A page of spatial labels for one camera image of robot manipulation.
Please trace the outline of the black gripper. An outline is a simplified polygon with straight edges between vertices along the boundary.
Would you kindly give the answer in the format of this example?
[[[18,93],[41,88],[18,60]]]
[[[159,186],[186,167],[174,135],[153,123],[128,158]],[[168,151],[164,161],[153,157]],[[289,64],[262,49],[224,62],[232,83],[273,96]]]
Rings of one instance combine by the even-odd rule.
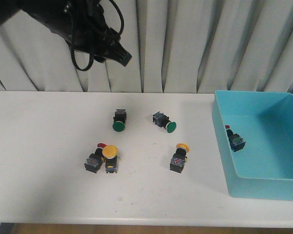
[[[103,34],[93,33],[89,42],[90,55],[99,62],[113,60],[127,66],[132,55],[120,44],[120,34],[108,27]]]

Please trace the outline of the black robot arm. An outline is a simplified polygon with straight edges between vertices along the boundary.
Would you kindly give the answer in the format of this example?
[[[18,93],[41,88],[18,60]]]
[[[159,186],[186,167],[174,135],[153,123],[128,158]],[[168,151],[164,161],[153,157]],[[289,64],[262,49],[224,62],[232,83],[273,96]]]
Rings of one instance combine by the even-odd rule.
[[[65,40],[77,70],[107,59],[127,66],[132,55],[120,44],[124,17],[116,2],[110,3],[120,18],[119,31],[107,25],[98,0],[0,0],[0,26],[23,11]]]

